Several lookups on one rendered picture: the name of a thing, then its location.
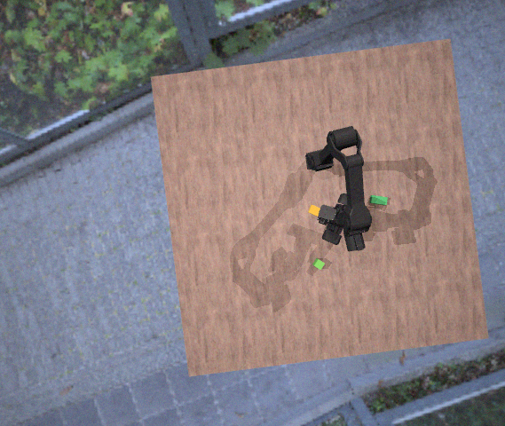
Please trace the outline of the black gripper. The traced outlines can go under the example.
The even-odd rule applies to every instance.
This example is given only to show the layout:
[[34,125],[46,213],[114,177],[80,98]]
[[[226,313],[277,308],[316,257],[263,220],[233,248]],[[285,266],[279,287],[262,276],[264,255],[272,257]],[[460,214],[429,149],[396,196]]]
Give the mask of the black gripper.
[[[338,203],[342,203],[343,205],[338,204]],[[326,227],[327,229],[325,230],[325,232],[322,235],[322,240],[331,242],[335,245],[338,245],[341,238],[342,238],[342,236],[339,234],[341,234],[343,227],[340,226],[340,224],[338,222],[338,218],[339,218],[339,215],[341,213],[343,213],[343,207],[347,206],[347,194],[346,193],[340,194],[340,197],[338,199],[338,203],[335,205],[335,208],[339,208],[340,211],[335,216],[336,221],[334,224],[330,224],[330,223],[327,224],[327,227]]]

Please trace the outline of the green cube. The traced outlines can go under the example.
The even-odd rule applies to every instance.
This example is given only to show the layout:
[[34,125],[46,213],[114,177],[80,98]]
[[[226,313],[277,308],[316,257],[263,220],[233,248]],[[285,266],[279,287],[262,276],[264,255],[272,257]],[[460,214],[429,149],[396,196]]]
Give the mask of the green cube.
[[321,270],[322,267],[324,266],[324,263],[320,261],[318,258],[316,258],[315,261],[313,262],[313,265]]

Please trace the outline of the yellow bar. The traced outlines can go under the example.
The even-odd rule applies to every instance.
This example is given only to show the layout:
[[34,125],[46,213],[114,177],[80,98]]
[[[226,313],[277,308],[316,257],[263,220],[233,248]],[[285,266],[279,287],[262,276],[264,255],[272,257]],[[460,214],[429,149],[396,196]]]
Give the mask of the yellow bar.
[[320,208],[318,208],[314,205],[311,205],[308,212],[313,214],[314,216],[318,217],[319,211],[320,211]]

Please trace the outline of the green flat bar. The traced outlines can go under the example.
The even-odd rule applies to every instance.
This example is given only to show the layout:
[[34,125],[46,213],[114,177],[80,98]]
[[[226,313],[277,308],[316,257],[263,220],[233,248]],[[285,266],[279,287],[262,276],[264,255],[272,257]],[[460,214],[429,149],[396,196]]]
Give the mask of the green flat bar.
[[371,195],[369,203],[380,204],[380,205],[387,205],[387,200],[388,200],[388,197]]

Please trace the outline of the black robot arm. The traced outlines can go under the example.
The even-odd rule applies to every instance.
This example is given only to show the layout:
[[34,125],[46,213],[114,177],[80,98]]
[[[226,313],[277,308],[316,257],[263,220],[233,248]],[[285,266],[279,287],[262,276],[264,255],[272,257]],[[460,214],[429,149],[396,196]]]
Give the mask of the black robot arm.
[[[345,156],[341,151],[356,146],[357,153]],[[362,233],[368,232],[372,216],[365,206],[362,166],[364,159],[360,152],[362,140],[353,126],[332,130],[327,135],[327,145],[318,151],[307,153],[306,165],[309,170],[326,170],[332,168],[335,157],[343,166],[347,193],[347,206],[339,215],[338,222],[343,227],[348,251],[359,251],[365,248]],[[334,224],[339,208],[321,205],[318,214],[320,224]]]

